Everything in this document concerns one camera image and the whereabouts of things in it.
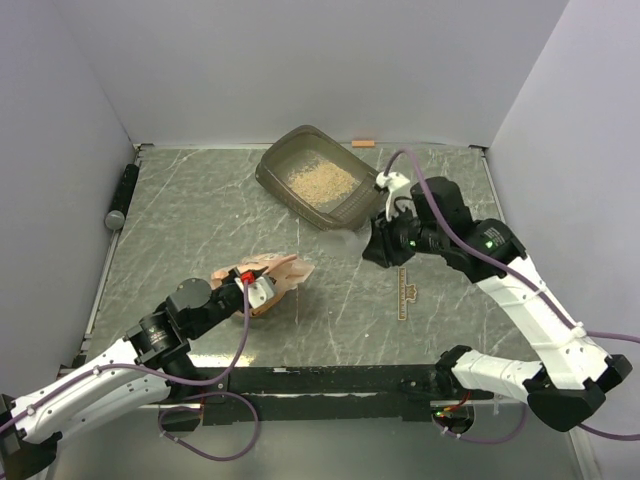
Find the brown paper bag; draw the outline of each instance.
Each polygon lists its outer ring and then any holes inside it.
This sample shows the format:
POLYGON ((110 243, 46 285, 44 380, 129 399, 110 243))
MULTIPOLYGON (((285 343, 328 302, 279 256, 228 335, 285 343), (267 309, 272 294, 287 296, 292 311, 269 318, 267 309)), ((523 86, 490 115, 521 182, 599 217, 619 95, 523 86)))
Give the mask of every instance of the brown paper bag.
POLYGON ((240 273, 247 270, 260 270, 267 267, 265 274, 276 281, 276 296, 259 308, 251 309, 251 316, 257 317, 269 310, 273 305, 289 290, 297 288, 298 284, 304 282, 315 265, 298 258, 297 255, 278 255, 275 253, 263 253, 243 258, 240 263, 229 267, 221 268, 211 274, 211 288, 218 288, 222 285, 222 280, 228 275, 229 270, 238 268, 240 273))

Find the brown plastic tray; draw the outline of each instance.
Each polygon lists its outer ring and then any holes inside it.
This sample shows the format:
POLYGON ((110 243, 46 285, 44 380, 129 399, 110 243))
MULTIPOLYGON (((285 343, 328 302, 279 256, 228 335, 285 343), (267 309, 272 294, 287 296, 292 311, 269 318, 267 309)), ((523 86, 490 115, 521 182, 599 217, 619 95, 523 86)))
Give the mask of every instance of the brown plastic tray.
MULTIPOLYGON (((378 172, 311 125, 289 132, 262 156, 256 180, 269 193, 322 230, 362 227, 381 208, 384 196, 375 188, 378 172), (297 172, 331 162, 354 178, 353 187, 321 205, 311 205, 291 188, 297 172)), ((331 182, 326 182, 331 189, 331 182)))

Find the pile of grain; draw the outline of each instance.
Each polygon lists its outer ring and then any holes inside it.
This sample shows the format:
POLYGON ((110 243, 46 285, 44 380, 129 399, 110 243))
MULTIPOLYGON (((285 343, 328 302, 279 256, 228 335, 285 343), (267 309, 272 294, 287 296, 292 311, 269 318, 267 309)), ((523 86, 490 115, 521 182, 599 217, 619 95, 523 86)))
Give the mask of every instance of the pile of grain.
POLYGON ((287 185, 313 208, 338 200, 354 189, 356 179, 328 160, 289 175, 287 185))

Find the gray floor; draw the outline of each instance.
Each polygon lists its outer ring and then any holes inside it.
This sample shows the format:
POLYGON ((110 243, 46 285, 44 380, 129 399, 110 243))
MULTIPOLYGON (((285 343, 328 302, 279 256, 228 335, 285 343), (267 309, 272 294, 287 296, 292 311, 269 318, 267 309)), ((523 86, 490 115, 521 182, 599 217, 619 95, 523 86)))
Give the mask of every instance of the gray floor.
MULTIPOLYGON (((393 148, 356 150, 381 169, 393 148)), ((476 149, 416 147, 427 176, 456 181, 479 218, 498 216, 476 149)), ((409 319, 397 319, 395 269, 323 252, 318 230, 299 220, 254 179, 263 150, 142 152, 142 169, 100 305, 90 356, 106 348, 189 277, 263 252, 298 253, 316 270, 264 318, 253 321, 239 365, 383 365, 434 363, 456 344, 511 358, 533 353, 506 315, 438 257, 406 264, 418 288, 409 319)), ((415 179, 407 160, 397 169, 415 179)), ((193 342, 198 366, 226 365, 240 319, 193 342)))
MULTIPOLYGON (((521 407, 477 408, 469 432, 498 438, 521 407)), ((266 422, 257 446, 234 462, 204 460, 158 438, 156 410, 138 410, 72 442, 55 472, 60 480, 573 480, 582 478, 568 436, 534 417, 516 439, 497 446, 441 437, 431 423, 397 419, 266 422)), ((200 427, 188 441, 207 453, 242 449, 251 424, 200 427)))

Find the marble table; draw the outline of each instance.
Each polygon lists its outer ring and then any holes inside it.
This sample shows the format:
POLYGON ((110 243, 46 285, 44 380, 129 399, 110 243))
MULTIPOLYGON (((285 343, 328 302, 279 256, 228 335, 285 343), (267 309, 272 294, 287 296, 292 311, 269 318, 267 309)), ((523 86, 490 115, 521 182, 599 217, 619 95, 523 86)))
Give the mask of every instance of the marble table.
MULTIPOLYGON (((457 182, 477 218, 499 215, 482 152, 418 145, 425 175, 457 182)), ((380 170, 393 146, 354 150, 380 170)), ((355 255, 331 256, 318 230, 268 194, 254 171, 263 149, 141 150, 141 172, 96 318, 89 358, 122 336, 190 277, 249 254, 297 253, 316 265, 297 291, 254 319, 239 366, 435 363, 457 344, 534 358, 493 301, 439 257, 406 264, 417 301, 398 320, 398 272, 355 255)), ((415 181, 408 160, 396 169, 415 181)), ((231 318, 192 342, 196 366, 227 365, 242 331, 231 318)))

